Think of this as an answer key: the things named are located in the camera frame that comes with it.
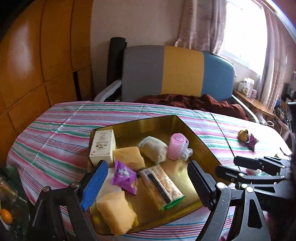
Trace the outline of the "white bed side rail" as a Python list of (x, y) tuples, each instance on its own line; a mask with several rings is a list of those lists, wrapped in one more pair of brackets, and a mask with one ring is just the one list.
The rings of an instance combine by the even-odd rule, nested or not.
[(105, 102), (109, 97), (112, 96), (112, 94), (116, 92), (116, 90), (121, 87), (121, 85), (121, 80), (114, 81), (111, 85), (107, 86), (104, 90), (96, 95), (94, 102)]

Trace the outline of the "orange wooden wardrobe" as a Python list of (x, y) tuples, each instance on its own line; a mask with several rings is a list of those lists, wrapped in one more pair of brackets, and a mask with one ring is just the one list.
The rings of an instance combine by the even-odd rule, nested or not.
[(92, 100), (92, 1), (33, 1), (1, 40), (1, 166), (51, 106)]

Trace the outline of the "purple snack packet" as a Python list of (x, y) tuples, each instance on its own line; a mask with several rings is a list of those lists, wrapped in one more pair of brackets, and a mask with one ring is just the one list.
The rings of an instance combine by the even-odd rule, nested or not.
[(249, 141), (246, 142), (246, 146), (249, 150), (251, 150), (252, 152), (255, 152), (255, 145), (258, 143), (258, 139), (254, 137), (253, 134), (249, 135)]
[(136, 195), (137, 173), (120, 161), (116, 161), (114, 168), (115, 173), (111, 180), (111, 184), (117, 185), (129, 193)]

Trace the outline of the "white tissue block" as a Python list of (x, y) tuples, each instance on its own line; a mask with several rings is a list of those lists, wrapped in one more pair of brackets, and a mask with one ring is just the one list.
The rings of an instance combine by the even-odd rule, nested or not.
[(115, 174), (115, 168), (109, 168), (107, 177), (96, 197), (96, 202), (98, 202), (106, 194), (122, 191), (122, 189), (118, 185), (111, 184), (111, 180), (114, 177), (114, 174)]

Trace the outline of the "white wrapped soft item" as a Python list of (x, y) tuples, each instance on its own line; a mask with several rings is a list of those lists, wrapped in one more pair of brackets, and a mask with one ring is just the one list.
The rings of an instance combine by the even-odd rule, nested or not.
[(246, 173), (250, 176), (256, 176), (256, 175), (259, 175), (261, 174), (261, 170), (257, 169), (257, 170), (253, 170), (253, 169), (249, 169), (247, 168), (246, 169)]

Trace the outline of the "cream cardboard box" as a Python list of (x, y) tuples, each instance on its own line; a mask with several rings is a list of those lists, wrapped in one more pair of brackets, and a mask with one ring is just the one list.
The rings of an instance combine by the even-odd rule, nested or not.
[(93, 166), (96, 166), (100, 160), (104, 160), (109, 168), (114, 167), (114, 150), (116, 150), (114, 131), (96, 131), (90, 148), (89, 159)]

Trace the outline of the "pink floral curtain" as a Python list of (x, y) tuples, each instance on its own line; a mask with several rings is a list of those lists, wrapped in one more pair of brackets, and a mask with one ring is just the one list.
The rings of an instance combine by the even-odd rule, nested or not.
[(274, 109), (287, 68), (287, 31), (295, 25), (273, 1), (186, 1), (176, 47), (217, 54), (260, 78), (259, 101)]

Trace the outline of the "yellow sponge cake piece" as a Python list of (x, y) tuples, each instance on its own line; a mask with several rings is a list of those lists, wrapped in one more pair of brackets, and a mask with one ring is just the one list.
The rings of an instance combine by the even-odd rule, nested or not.
[(115, 161), (125, 164), (135, 172), (146, 168), (144, 158), (137, 146), (116, 149), (113, 151), (113, 158)]

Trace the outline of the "gold rectangular tin box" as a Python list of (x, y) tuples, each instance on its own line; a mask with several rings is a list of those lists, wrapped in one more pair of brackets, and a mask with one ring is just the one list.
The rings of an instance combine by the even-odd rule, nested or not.
[[(129, 233), (141, 232), (175, 221), (202, 206), (196, 190), (188, 176), (187, 166), (196, 161), (205, 173), (212, 175), (216, 182), (221, 179), (215, 174), (220, 162), (194, 131), (176, 115), (134, 120), (104, 127), (113, 130), (118, 148), (132, 147), (147, 136), (158, 138), (169, 144), (171, 135), (182, 133), (189, 141), (193, 154), (188, 161), (167, 159), (159, 165), (144, 157), (145, 170), (137, 176), (137, 194), (125, 193), (125, 198), (137, 214), (137, 226)], [(182, 192), (184, 198), (175, 206), (159, 209), (149, 191), (161, 177), (168, 176)]]

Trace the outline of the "dark red blanket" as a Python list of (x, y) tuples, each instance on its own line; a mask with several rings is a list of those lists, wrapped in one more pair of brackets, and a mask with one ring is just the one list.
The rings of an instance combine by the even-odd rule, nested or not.
[(239, 104), (228, 103), (226, 100), (217, 101), (208, 94), (203, 94), (201, 97), (181, 94), (148, 95), (141, 97), (134, 102), (174, 106), (190, 110), (201, 110), (248, 120), (245, 111)]

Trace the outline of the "yellow sock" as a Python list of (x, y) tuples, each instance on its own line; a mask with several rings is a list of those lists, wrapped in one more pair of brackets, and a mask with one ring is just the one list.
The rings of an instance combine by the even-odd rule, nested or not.
[(237, 135), (238, 140), (244, 143), (248, 143), (250, 140), (250, 135), (248, 130), (240, 130)]

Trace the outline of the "pink plastic hair roller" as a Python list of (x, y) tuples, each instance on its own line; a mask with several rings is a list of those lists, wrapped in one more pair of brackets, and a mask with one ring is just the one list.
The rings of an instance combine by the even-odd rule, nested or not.
[(170, 144), (166, 153), (167, 158), (172, 160), (187, 161), (193, 154), (189, 148), (189, 141), (182, 133), (174, 133), (171, 136)]

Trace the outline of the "cream rolled sock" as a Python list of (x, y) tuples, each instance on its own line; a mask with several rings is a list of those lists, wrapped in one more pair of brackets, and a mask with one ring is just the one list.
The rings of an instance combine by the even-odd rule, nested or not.
[(167, 159), (168, 146), (158, 138), (148, 136), (140, 141), (138, 148), (154, 163), (161, 163)]

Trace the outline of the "grey yellow blue headboard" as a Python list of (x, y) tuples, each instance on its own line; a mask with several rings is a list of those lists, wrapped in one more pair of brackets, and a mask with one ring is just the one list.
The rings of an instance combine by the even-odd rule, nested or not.
[(172, 46), (141, 45), (125, 49), (122, 100), (148, 95), (180, 94), (217, 101), (232, 97), (235, 70), (213, 54)]

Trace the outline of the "clear cracker pack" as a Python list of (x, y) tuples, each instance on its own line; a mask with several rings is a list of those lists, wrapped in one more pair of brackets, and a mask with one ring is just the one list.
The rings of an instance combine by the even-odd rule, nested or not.
[(185, 195), (170, 179), (161, 165), (139, 171), (142, 182), (159, 211), (170, 209), (179, 204)]

